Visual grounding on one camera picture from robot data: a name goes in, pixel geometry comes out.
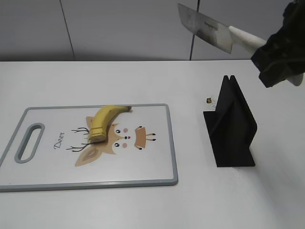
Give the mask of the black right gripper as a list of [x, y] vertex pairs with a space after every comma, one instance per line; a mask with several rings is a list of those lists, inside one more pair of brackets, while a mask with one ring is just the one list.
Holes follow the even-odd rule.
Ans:
[[282, 81], [300, 86], [305, 73], [305, 2], [294, 0], [283, 12], [283, 25], [258, 48], [251, 61], [266, 88]]

